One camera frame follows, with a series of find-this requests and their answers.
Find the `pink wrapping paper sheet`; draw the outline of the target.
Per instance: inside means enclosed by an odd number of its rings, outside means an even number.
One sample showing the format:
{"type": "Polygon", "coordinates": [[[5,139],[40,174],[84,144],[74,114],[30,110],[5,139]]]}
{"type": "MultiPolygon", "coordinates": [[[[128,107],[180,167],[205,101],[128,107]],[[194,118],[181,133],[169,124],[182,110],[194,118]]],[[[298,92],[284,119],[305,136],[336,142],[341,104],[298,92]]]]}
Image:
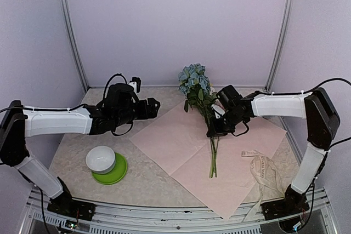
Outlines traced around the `pink wrapping paper sheet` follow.
{"type": "Polygon", "coordinates": [[[136,133],[130,141],[179,182],[204,205],[228,220],[255,184],[250,171],[256,150],[272,158],[285,130],[264,118],[254,118],[250,130],[239,137],[224,136],[218,144],[217,175],[210,177],[211,144],[204,118],[196,110],[185,112],[179,104],[136,133]]]}

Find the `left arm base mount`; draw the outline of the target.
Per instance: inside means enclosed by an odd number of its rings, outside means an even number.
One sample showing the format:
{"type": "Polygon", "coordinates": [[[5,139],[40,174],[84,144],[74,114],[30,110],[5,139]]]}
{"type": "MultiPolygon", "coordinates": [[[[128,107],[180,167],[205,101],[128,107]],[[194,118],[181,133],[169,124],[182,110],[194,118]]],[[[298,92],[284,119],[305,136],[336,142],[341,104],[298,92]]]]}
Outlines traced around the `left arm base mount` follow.
{"type": "Polygon", "coordinates": [[[58,204],[52,199],[47,206],[47,210],[50,212],[86,221],[92,221],[95,208],[96,205],[93,203],[75,199],[71,199],[63,204],[58,204]]]}

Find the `blue fake flower bunch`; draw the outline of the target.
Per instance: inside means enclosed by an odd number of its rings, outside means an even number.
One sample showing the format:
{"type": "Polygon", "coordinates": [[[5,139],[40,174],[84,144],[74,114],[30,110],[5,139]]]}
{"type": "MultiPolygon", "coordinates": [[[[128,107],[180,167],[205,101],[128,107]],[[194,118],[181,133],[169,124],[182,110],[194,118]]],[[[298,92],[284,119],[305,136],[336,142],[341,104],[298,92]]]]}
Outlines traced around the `blue fake flower bunch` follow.
{"type": "Polygon", "coordinates": [[[197,109],[204,118],[207,128],[214,117],[211,105],[216,100],[215,92],[205,74],[206,67],[201,64],[190,64],[178,74],[179,91],[185,95],[184,111],[197,109]]]}

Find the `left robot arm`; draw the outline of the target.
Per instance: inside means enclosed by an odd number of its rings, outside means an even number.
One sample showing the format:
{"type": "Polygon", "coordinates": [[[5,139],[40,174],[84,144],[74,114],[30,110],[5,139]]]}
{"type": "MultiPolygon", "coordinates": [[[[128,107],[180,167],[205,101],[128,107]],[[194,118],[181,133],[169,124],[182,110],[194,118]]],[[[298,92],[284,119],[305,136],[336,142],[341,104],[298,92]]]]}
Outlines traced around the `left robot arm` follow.
{"type": "Polygon", "coordinates": [[[161,106],[154,98],[140,100],[134,82],[117,83],[104,91],[96,105],[81,104],[74,108],[44,109],[24,106],[14,100],[3,109],[1,121],[1,161],[14,167],[25,179],[39,187],[64,214],[77,209],[65,183],[30,154],[26,138],[48,134],[100,135],[114,133],[124,124],[135,120],[156,118],[161,106]]]}

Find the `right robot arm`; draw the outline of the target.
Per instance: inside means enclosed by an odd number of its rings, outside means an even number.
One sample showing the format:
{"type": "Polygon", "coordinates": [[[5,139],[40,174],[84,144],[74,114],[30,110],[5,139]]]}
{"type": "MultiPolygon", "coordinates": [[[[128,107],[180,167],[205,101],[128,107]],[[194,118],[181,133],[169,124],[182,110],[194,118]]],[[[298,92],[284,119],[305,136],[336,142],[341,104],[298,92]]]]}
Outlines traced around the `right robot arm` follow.
{"type": "Polygon", "coordinates": [[[211,103],[207,136],[218,137],[232,134],[242,136],[249,132],[249,122],[254,118],[279,117],[298,119],[305,128],[305,150],[299,170],[291,181],[292,192],[281,201],[281,210],[292,214],[302,205],[301,195],[312,186],[323,170],[332,142],[338,132],[341,119],[324,88],[299,93],[264,93],[255,91],[241,95],[232,85],[221,89],[211,103]]]}

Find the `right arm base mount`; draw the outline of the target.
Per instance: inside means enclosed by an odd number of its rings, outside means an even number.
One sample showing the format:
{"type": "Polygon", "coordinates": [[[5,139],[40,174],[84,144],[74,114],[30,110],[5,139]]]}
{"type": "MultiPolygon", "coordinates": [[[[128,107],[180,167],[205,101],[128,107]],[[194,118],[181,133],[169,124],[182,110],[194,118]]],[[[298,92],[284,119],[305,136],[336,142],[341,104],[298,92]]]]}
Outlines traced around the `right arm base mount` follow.
{"type": "Polygon", "coordinates": [[[286,198],[262,203],[261,207],[265,220],[283,218],[301,213],[303,210],[307,211],[310,208],[307,200],[302,199],[295,204],[294,201],[286,198]]]}

